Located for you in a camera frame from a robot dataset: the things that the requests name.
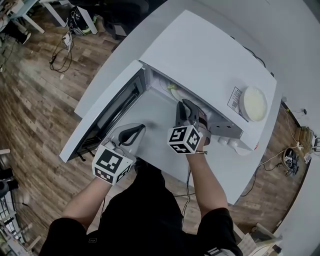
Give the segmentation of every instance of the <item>open microwave door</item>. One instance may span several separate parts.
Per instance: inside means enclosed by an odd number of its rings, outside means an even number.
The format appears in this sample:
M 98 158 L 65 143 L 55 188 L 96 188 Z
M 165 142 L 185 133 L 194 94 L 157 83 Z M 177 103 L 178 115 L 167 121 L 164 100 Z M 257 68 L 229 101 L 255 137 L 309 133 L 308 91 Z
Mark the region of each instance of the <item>open microwave door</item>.
M 146 90 L 143 65 L 134 60 L 105 89 L 99 99 L 81 120 L 67 143 L 60 158 L 67 162 L 95 150 L 106 134 Z

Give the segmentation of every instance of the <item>person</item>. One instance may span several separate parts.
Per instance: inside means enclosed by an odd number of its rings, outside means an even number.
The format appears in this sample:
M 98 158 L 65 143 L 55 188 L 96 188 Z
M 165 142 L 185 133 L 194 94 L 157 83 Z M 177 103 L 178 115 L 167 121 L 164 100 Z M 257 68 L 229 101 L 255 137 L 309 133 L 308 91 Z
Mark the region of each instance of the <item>person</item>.
M 19 188 L 18 181 L 13 179 L 10 181 L 5 181 L 11 179 L 14 173 L 11 168 L 2 169 L 0 167 L 0 199 L 3 198 L 9 191 Z
M 31 33 L 24 34 L 18 27 L 8 19 L 7 12 L 15 5 L 14 2 L 6 2 L 0 12 L 0 32 L 16 39 L 19 43 L 25 44 L 31 37 Z
M 206 138 L 197 148 L 202 151 Z M 183 215 L 161 171 L 137 160 L 137 176 L 113 197 L 98 230 L 86 235 L 112 185 L 95 178 L 49 227 L 40 256 L 149 255 L 242 256 L 233 233 L 226 194 L 203 153 L 188 154 L 201 213 L 197 235 L 182 230 Z

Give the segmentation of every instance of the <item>wall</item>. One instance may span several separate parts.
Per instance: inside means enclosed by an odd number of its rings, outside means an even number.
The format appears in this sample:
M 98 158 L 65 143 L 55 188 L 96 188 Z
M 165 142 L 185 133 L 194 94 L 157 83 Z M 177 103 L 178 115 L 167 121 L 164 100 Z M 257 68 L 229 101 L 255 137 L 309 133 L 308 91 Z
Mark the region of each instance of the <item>wall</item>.
M 320 24 L 303 0 L 199 0 L 215 10 L 237 29 L 225 22 L 215 25 L 232 33 L 240 43 L 251 37 L 247 47 L 269 56 L 267 68 L 274 72 L 278 86 L 293 111 L 307 109 L 307 115 L 295 113 L 301 125 L 320 135 Z M 309 256 L 320 242 L 320 159 L 314 156 L 289 214 L 277 234 L 283 235 L 283 253 Z

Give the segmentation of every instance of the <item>floor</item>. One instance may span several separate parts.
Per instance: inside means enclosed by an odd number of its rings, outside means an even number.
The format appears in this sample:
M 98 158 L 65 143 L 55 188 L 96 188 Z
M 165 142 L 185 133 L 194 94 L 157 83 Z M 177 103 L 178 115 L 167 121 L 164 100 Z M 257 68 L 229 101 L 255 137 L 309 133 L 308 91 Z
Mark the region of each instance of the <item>floor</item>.
M 4 71 L 0 73 L 0 148 L 10 148 L 5 165 L 13 168 L 20 189 L 14 191 L 18 220 L 22 226 L 32 222 L 33 228 L 26 234 L 28 240 L 42 236 L 35 246 L 39 252 L 48 232 L 49 225 L 61 213 L 68 201 L 83 189 L 92 179 L 89 161 L 74 159 L 67 164 L 59 158 L 69 136 L 79 123 L 74 109 L 87 86 L 108 59 L 111 49 L 117 44 L 112 37 L 99 29 L 97 35 L 87 35 L 74 39 L 72 64 L 64 74 L 49 69 L 52 52 L 59 43 L 65 28 L 57 28 L 51 22 L 50 14 L 39 10 L 32 17 L 45 34 L 31 29 L 32 36 L 25 45 L 18 45 L 9 39 L 4 47 L 10 54 Z M 57 65 L 63 57 L 57 58 Z M 297 126 L 289 118 L 292 132 Z M 276 124 L 261 161 L 265 161 L 295 142 L 289 133 L 287 115 L 279 109 Z M 275 157 L 266 165 L 272 169 L 281 162 Z M 236 224 L 252 227 L 257 222 L 272 231 L 284 216 L 300 186 L 306 165 L 300 161 L 299 173 L 286 177 L 283 167 L 266 171 L 263 165 L 256 173 L 252 191 L 240 197 L 229 210 Z M 186 193 L 185 184 L 164 175 L 167 188 L 175 195 Z M 129 173 L 107 196 L 107 202 L 126 189 L 135 178 Z M 252 177 L 245 195 L 253 186 Z M 176 197 L 183 208 L 187 198 Z M 90 230 L 97 228 L 99 216 Z M 195 196 L 191 196 L 185 214 L 183 229 L 196 233 L 200 223 L 200 212 Z

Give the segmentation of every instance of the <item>black t-shirt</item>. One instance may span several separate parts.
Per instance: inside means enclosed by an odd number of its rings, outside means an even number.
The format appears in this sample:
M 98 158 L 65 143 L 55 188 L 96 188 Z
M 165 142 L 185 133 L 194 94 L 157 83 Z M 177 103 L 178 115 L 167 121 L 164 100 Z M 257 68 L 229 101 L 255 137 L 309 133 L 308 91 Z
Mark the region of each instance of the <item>black t-shirt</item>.
M 86 234 L 76 220 L 60 218 L 49 228 L 40 256 L 242 256 L 236 245 L 229 211 L 219 208 L 201 220 L 197 235 L 154 218 L 153 214 L 123 212 L 102 217 L 98 230 Z

